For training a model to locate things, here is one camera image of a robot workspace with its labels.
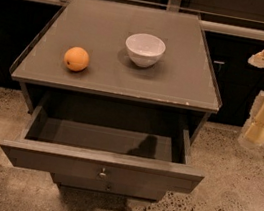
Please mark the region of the grey top drawer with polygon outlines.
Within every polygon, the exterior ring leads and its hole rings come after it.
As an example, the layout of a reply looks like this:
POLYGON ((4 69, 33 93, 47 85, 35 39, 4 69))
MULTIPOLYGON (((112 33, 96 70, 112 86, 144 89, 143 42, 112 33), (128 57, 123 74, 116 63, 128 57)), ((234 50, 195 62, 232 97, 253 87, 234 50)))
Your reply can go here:
POLYGON ((17 167, 137 188, 191 192, 202 172, 190 141, 51 117, 38 107, 23 133, 1 148, 17 167))

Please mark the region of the grey drawer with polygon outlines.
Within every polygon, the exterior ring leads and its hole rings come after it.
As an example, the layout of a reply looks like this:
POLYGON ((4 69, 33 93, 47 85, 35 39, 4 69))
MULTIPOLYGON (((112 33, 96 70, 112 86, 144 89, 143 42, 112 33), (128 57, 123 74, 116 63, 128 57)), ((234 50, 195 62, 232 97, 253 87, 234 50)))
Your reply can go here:
POLYGON ((103 182, 102 180, 97 179, 80 178, 57 173, 52 173, 51 177, 54 183, 60 184, 62 186, 79 188, 84 190, 96 190, 152 201, 161 200, 166 192, 165 190, 159 191, 137 186, 125 185, 108 181, 103 182))
POLYGON ((23 133, 1 148, 17 167, 137 188, 191 192, 202 172, 190 141, 51 117, 38 107, 23 133))

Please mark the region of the grey drawer cabinet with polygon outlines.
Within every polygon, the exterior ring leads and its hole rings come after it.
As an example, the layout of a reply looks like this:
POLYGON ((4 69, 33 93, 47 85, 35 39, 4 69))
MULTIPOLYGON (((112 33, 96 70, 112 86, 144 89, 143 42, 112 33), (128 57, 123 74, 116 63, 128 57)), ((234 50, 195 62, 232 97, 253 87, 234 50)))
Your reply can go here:
POLYGON ((185 136, 190 148, 221 105, 196 17, 101 0, 71 0, 10 71, 31 119, 42 107, 50 117, 73 122, 185 136), (166 45, 162 58, 148 68, 128 57, 126 39, 137 33, 166 45), (73 72, 63 63, 72 47, 88 52, 86 69, 73 72))

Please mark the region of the grey lower drawer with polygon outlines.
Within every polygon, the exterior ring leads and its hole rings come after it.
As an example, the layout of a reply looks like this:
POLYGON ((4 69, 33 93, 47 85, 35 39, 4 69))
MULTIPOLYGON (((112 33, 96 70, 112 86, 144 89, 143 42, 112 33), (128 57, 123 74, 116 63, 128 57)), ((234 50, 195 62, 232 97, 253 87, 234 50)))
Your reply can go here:
POLYGON ((102 180, 97 179, 80 178, 57 173, 52 173, 51 177, 54 183, 60 184, 62 186, 79 188, 84 190, 96 190, 152 201, 161 200, 166 192, 165 190, 159 191, 137 186, 125 185, 108 181, 103 182, 102 180))

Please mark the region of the white ceramic bowl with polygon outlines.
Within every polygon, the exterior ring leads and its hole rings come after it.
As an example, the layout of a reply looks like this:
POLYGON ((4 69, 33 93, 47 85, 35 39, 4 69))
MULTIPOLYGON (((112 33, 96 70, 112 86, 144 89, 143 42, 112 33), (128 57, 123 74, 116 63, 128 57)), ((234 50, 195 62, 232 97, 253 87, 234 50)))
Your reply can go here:
POLYGON ((166 51, 164 41, 144 33, 130 35, 125 46, 130 60, 141 68, 156 64, 166 51))

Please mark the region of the orange fruit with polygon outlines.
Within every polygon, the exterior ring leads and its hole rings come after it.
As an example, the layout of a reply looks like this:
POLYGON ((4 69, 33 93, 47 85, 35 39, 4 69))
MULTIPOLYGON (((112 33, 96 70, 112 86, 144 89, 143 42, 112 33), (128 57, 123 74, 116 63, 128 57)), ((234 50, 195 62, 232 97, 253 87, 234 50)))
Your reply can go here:
POLYGON ((64 64, 69 70, 79 72, 87 68, 90 56, 85 49, 72 47, 65 52, 64 64))

